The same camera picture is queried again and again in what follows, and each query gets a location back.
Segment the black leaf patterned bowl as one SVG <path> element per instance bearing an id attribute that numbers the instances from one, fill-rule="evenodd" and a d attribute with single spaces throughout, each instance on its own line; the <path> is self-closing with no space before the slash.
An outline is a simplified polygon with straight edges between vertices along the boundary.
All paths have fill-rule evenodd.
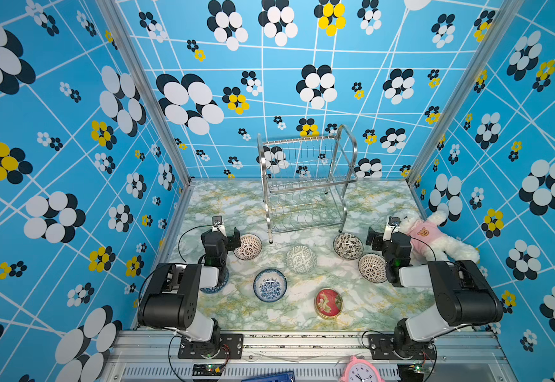
<path id="1" fill-rule="evenodd" d="M 355 235 L 342 232 L 334 238 L 333 249 L 340 258 L 355 260 L 363 256 L 364 244 Z"/>

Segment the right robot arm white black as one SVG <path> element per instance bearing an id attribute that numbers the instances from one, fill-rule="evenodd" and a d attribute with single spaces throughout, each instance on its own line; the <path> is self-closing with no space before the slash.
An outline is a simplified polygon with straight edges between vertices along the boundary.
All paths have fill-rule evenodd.
<path id="1" fill-rule="evenodd" d="M 503 318 L 501 299 L 471 260 L 433 260 L 413 266 L 413 238 L 395 229 L 368 229 L 366 244 L 386 261 L 393 287 L 428 288 L 435 303 L 412 318 L 403 318 L 393 331 L 395 345 L 417 345 L 468 326 L 484 326 Z"/>

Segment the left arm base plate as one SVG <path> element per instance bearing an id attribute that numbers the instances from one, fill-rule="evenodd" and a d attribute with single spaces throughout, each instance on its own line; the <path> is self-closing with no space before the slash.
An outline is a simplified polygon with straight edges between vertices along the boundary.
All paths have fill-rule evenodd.
<path id="1" fill-rule="evenodd" d="M 242 334 L 220 334 L 209 342 L 192 342 L 183 338 L 177 357 L 181 360 L 240 360 L 243 345 Z"/>

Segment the green patterned white bowl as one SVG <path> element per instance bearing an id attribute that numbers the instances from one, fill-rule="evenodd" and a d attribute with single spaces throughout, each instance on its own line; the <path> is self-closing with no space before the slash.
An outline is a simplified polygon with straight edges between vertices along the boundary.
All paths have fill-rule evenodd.
<path id="1" fill-rule="evenodd" d="M 292 272 L 305 274 L 317 266 L 317 257 L 311 248 L 304 245 L 292 247 L 285 256 L 286 266 Z"/>

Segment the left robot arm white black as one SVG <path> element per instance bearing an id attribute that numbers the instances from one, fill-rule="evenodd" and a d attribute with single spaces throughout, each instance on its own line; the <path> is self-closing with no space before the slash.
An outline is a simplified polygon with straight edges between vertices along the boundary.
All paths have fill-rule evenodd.
<path id="1" fill-rule="evenodd" d="M 228 236 L 213 228 L 201 235 L 204 255 L 198 263 L 158 264 L 142 291 L 137 321 L 140 326 L 168 329 L 193 345 L 218 347 L 220 327 L 197 311 L 201 291 L 221 291 L 229 280 L 228 253 L 241 246 L 241 233 Z"/>

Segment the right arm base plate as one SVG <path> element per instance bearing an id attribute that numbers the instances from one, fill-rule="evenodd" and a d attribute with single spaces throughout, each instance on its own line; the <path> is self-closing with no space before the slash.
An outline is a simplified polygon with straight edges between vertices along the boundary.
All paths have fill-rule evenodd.
<path id="1" fill-rule="evenodd" d="M 393 334 L 364 334 L 363 345 L 371 352 L 374 361 L 433 361 L 437 356 L 436 347 L 431 342 L 414 342 L 397 350 Z"/>

